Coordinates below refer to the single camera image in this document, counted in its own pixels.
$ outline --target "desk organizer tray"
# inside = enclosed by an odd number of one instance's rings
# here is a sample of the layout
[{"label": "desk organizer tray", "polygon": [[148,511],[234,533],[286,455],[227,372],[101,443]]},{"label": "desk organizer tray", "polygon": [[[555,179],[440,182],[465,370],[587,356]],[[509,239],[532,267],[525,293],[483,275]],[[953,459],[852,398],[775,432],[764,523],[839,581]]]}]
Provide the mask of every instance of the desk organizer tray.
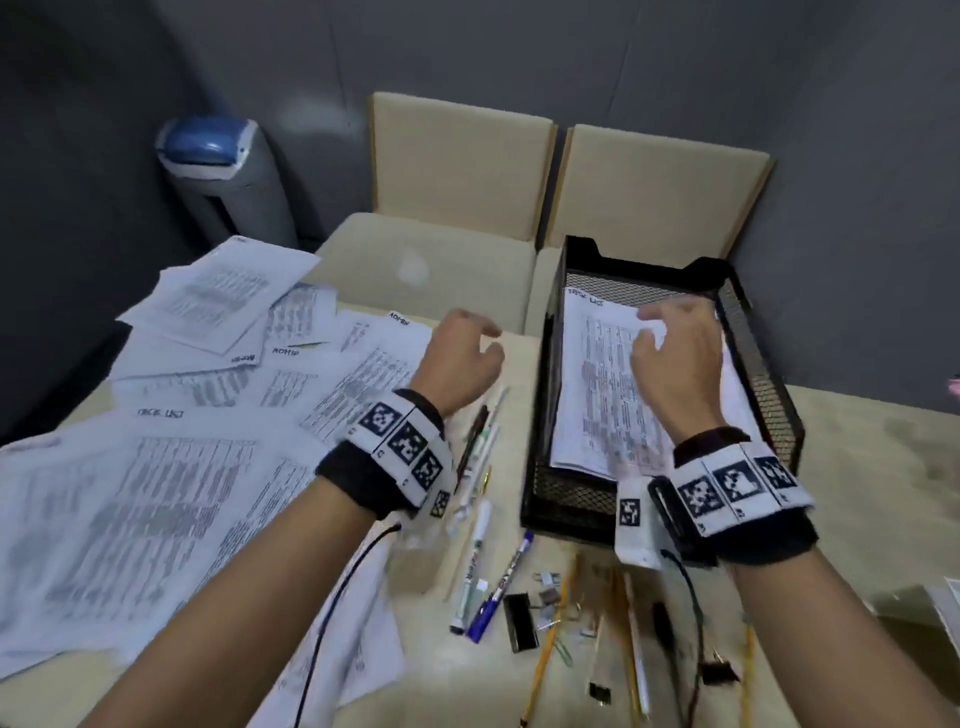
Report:
[{"label": "desk organizer tray", "polygon": [[750,302],[730,263],[701,257],[683,269],[646,265],[603,257],[592,239],[568,236],[543,323],[533,426],[520,504],[520,523],[524,527],[557,538],[613,546],[616,484],[550,467],[560,399],[563,291],[567,286],[629,306],[682,294],[712,299],[763,439],[784,465],[793,473],[797,471],[804,426],[782,381],[760,351],[751,331]]}]

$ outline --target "blue lid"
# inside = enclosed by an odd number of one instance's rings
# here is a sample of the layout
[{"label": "blue lid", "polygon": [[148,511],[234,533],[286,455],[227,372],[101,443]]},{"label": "blue lid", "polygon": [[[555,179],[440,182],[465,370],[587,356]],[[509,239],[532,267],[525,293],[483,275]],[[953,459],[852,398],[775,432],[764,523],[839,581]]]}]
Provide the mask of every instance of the blue lid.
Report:
[{"label": "blue lid", "polygon": [[230,166],[240,157],[247,123],[232,116],[187,116],[171,127],[159,151],[177,164]]}]

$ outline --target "forearm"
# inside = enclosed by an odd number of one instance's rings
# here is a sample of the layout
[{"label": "forearm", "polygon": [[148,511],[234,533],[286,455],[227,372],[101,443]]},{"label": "forearm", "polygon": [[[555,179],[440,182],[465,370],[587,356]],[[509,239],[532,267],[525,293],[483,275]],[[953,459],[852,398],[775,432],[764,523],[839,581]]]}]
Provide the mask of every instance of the forearm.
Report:
[{"label": "forearm", "polygon": [[960,725],[956,711],[818,549],[730,571],[804,728]]},{"label": "forearm", "polygon": [[85,728],[242,728],[373,525],[318,478],[171,620]]}]

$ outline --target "blue pen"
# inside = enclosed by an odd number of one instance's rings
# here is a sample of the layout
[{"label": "blue pen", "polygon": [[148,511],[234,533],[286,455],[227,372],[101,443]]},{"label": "blue pen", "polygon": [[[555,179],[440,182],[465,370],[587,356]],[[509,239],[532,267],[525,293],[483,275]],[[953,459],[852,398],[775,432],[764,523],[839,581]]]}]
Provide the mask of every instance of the blue pen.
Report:
[{"label": "blue pen", "polygon": [[530,548],[530,544],[533,543],[533,540],[533,531],[527,531],[523,534],[523,541],[521,541],[520,545],[516,548],[514,558],[510,560],[510,566],[507,567],[506,571],[504,571],[503,578],[500,579],[500,583],[496,585],[496,589],[493,591],[493,594],[488,596],[484,600],[484,603],[480,605],[480,611],[477,612],[476,617],[473,618],[473,621],[470,623],[470,627],[467,630],[467,636],[474,644],[480,644],[480,640],[483,638],[483,633],[487,631],[487,625],[490,624],[490,620],[493,619],[493,613],[496,612],[496,608],[500,605],[500,600],[507,591],[507,587],[510,586],[510,580],[514,578],[516,566],[520,563],[520,559],[523,557],[523,554],[526,553]]}]

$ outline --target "cable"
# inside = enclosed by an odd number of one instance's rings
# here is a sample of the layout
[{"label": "cable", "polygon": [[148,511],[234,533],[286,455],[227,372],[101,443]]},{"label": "cable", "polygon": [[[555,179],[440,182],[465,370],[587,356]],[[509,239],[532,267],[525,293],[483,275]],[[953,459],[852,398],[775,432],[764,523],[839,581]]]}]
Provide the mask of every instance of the cable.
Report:
[{"label": "cable", "polygon": [[690,591],[690,601],[693,602],[693,618],[697,623],[697,667],[693,673],[693,693],[690,695],[690,703],[686,708],[686,728],[693,728],[693,718],[697,711],[697,701],[700,699],[700,681],[704,665],[704,611],[700,608],[700,600],[697,599],[697,591],[693,588],[693,582],[690,580],[690,574],[687,572],[684,563],[670,551],[660,550],[660,555],[666,557],[680,570],[684,577],[686,587]]},{"label": "cable", "polygon": [[367,558],[367,554],[373,551],[373,547],[379,544],[383,539],[391,533],[397,533],[400,530],[400,524],[395,523],[390,526],[387,530],[377,536],[370,545],[367,546],[363,553],[360,554],[360,557],[353,562],[353,566],[350,567],[350,571],[347,572],[347,576],[344,577],[344,580],[340,582],[340,588],[337,590],[337,593],[333,595],[333,601],[330,602],[330,608],[326,612],[324,621],[321,622],[320,631],[317,633],[317,643],[313,646],[313,657],[310,658],[310,669],[306,673],[306,683],[303,685],[303,693],[300,696],[300,706],[297,708],[297,719],[294,720],[294,728],[300,728],[300,719],[303,718],[303,707],[306,705],[306,694],[310,690],[310,681],[313,680],[313,670],[317,666],[317,657],[320,655],[320,642],[324,638],[324,633],[326,632],[326,626],[330,624],[330,618],[333,616],[333,610],[337,608],[337,602],[340,601],[340,596],[343,594],[344,590],[347,588],[350,578],[359,568],[360,564],[363,563],[363,560]]}]

